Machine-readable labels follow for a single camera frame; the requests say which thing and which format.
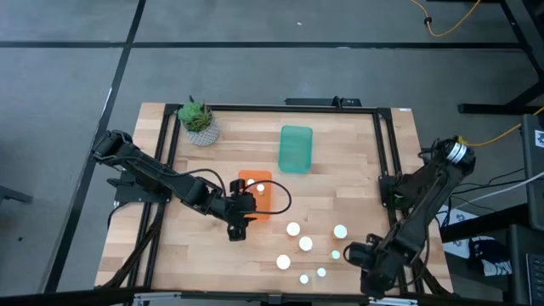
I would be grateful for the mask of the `orange translucent plastic bin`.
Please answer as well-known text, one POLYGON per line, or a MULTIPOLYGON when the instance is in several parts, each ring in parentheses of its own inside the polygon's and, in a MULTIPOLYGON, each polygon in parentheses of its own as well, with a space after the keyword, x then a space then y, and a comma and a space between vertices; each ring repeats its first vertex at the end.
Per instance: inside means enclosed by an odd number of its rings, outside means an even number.
POLYGON ((238 178, 244 179, 246 181, 248 179, 254 179, 255 182, 258 181, 258 184, 263 184, 265 187, 264 195, 259 195, 257 192, 257 185, 255 184, 252 187, 249 187, 247 189, 248 192, 250 192, 254 198, 256 199, 256 210, 257 211, 269 211, 270 210, 270 204, 271 204, 271 195, 272 195, 272 186, 270 183, 263 183, 263 180, 271 180, 272 174, 269 171, 264 170, 240 170, 238 172, 238 178))

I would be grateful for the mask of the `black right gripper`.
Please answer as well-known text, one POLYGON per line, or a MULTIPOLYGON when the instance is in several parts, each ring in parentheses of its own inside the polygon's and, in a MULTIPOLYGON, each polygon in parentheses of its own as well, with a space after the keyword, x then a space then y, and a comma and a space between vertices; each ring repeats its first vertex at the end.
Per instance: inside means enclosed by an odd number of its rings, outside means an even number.
POLYGON ((346 246, 346 261, 361 267, 360 290, 363 293, 382 293, 396 287, 399 272, 391 252, 371 252, 371 246, 352 242, 346 246))

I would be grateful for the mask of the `black keyboard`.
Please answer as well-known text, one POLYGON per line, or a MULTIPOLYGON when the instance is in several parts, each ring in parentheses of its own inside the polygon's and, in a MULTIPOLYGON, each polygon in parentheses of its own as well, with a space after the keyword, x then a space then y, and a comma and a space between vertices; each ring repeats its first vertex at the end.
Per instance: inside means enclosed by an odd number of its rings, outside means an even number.
POLYGON ((530 304, 544 306, 544 254, 526 255, 530 304))

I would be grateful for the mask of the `black metal beam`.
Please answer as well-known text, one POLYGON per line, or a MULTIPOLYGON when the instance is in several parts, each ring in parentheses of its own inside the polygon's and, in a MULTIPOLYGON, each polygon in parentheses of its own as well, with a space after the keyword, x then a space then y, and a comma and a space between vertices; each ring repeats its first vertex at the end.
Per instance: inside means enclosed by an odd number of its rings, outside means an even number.
POLYGON ((526 203, 520 204, 498 212, 447 225, 440 231, 441 240, 443 243, 448 243, 492 231, 506 230, 512 224, 528 225, 529 216, 529 206, 526 203))

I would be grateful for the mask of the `black computer tower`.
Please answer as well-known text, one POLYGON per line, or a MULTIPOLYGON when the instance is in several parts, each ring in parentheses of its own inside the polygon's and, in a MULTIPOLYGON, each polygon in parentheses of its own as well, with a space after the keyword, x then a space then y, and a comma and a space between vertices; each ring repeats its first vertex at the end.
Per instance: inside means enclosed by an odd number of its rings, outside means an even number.
POLYGON ((521 136, 530 226, 544 231, 544 115, 523 115, 521 136))

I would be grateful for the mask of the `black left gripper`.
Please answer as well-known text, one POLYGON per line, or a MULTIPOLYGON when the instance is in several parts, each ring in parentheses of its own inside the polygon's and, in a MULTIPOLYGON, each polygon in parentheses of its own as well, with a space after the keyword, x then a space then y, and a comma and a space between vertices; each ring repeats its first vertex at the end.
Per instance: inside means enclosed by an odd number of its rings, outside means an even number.
MULTIPOLYGON (((238 178, 229 183, 231 193, 239 193, 246 187, 246 181, 238 178)), ((251 193, 243 192, 227 197, 224 204, 224 220, 230 224, 227 227, 229 241, 244 241, 247 237, 246 227, 255 220, 247 217, 256 210, 256 200, 251 193)))

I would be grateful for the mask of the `black bar-shaped device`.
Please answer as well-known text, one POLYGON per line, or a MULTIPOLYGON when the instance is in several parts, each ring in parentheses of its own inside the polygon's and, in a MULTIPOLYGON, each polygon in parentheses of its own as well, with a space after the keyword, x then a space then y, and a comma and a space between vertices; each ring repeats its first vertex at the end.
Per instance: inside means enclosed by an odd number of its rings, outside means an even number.
POLYGON ((339 98, 287 98, 284 100, 286 105, 298 106, 333 106, 333 107, 361 107, 359 99, 339 98))

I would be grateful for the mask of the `black desk leg frame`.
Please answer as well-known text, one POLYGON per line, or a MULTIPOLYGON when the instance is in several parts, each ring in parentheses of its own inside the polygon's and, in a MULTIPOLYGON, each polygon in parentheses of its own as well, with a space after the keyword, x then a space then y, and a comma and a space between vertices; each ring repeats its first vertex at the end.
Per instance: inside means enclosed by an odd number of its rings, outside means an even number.
POLYGON ((527 9, 523 0, 500 0, 499 4, 536 73, 537 81, 505 104, 459 104, 457 110, 461 114, 530 114, 540 109, 535 101, 544 99, 544 21, 540 23, 535 14, 527 9))

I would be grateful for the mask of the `succulent in white pot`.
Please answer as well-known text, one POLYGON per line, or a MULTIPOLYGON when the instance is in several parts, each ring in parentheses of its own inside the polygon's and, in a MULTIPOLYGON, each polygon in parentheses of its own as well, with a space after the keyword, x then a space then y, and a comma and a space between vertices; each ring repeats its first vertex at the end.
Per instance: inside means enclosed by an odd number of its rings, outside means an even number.
POLYGON ((184 126, 191 143, 212 145, 219 136, 219 127, 213 111, 203 103, 190 101, 178 110, 178 119, 184 126))

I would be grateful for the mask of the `black metal table frame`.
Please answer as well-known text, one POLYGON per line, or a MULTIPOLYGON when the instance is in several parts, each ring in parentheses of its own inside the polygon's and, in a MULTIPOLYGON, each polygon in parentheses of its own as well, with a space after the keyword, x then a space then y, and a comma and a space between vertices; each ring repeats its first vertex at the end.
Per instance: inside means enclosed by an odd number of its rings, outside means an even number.
POLYGON ((216 105, 213 111, 219 137, 208 147, 193 145, 165 104, 141 106, 133 141, 175 170, 200 169, 214 183, 228 183, 240 170, 271 172, 273 215, 252 222, 244 241, 231 242, 223 222, 170 201, 150 287, 182 298, 363 303, 359 270, 330 254, 370 233, 388 232, 379 176, 422 165, 411 111, 271 105, 216 105), (279 169, 285 125, 313 130, 307 173, 279 169), (286 233, 290 222, 300 225, 298 236, 286 233), (334 237, 337 224, 346 226, 345 239, 334 237), (308 252, 299 248, 302 236, 313 241, 308 252), (291 259, 286 270, 276 266, 281 254, 291 259), (325 277, 318 268, 326 269, 325 277), (301 284, 300 275, 309 282, 301 284))

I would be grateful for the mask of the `silver aluminium bracket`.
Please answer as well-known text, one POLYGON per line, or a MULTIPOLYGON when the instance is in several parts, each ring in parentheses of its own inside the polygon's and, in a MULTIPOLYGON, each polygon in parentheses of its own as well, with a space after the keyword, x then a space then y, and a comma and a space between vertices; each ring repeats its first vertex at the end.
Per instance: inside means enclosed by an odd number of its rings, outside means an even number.
POLYGON ((385 297, 382 299, 376 299, 370 297, 368 300, 369 306, 419 306, 418 301, 414 299, 397 298, 397 297, 385 297))
POLYGON ((146 292, 133 296, 131 306, 150 306, 151 302, 180 299, 181 292, 146 292))

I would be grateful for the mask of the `black furniture foot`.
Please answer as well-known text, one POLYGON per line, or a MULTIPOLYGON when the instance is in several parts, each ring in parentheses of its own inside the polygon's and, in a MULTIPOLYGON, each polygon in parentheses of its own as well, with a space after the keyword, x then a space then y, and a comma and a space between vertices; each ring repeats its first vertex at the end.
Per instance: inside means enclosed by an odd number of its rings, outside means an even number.
POLYGON ((21 203, 30 203, 33 197, 17 190, 12 190, 8 187, 0 185, 0 204, 4 200, 13 200, 21 203))

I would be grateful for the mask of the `teal translucent plastic bin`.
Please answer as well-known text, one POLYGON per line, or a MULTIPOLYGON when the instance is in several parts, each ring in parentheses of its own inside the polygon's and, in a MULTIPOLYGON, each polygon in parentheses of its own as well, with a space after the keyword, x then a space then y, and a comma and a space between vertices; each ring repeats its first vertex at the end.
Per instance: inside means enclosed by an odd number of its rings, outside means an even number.
POLYGON ((307 173, 312 166, 313 130, 285 125, 280 131, 278 166, 283 173, 307 173))

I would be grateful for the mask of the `blue and white bag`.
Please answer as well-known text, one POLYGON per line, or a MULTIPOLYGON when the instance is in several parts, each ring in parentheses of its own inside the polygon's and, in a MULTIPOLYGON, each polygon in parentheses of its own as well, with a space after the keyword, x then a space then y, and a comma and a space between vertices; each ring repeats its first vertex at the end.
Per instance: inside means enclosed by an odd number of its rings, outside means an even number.
MULTIPOLYGON (((456 208, 451 210, 443 205, 436 214, 439 227, 476 218, 475 214, 456 208)), ((444 251, 450 255, 467 259, 484 276, 510 275, 513 272, 506 246, 487 235, 477 235, 467 239, 443 243, 444 251)))

